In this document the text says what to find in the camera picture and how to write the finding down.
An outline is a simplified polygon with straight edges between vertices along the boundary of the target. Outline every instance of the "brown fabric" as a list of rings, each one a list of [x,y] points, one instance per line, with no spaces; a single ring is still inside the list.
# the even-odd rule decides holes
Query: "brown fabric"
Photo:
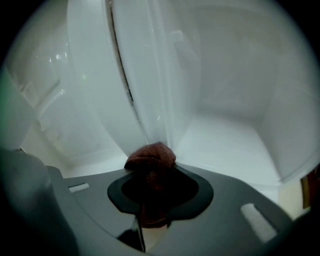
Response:
[[[131,154],[125,168],[140,171],[139,181],[135,183],[140,190],[140,223],[143,228],[160,228],[167,224],[166,215],[172,206],[172,196],[177,175],[171,166],[176,156],[162,142],[146,145]]]

